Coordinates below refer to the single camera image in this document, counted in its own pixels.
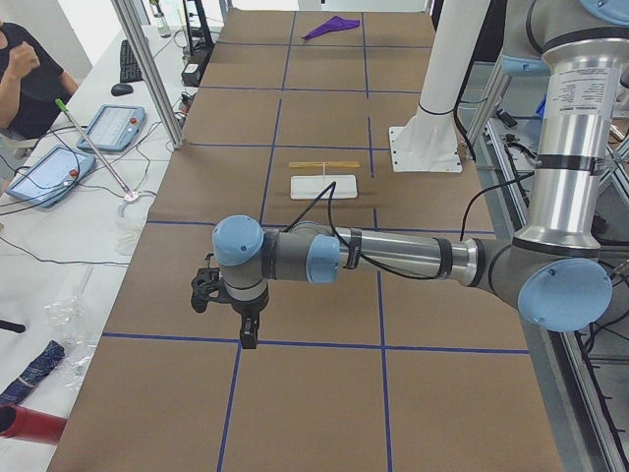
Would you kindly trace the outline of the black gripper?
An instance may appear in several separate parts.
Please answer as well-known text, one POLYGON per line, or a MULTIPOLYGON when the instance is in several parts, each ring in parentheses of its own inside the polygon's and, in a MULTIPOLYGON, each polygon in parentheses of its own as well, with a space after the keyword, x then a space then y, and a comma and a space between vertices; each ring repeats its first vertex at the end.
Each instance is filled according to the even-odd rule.
POLYGON ((258 322, 260 313, 268 304, 268 294, 262 293, 248 301, 233 300, 231 306, 241 316, 240 341, 243 347, 257 348, 258 322))

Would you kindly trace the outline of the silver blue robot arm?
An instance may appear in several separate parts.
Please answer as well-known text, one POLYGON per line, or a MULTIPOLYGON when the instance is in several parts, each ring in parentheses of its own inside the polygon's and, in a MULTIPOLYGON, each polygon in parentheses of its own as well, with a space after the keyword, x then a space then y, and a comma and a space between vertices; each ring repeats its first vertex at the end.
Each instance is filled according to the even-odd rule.
POLYGON ((213 230, 192 305, 230 305, 240 341, 257 346, 270 280, 331 283, 341 269, 374 266, 417 279, 451 278, 495 295, 528 322, 578 330, 612 299, 591 232, 613 103, 628 63, 624 1, 511 1, 504 57, 549 72, 534 188, 525 226, 510 241, 425 238, 319 225, 298 218, 265 230, 233 215, 213 230))

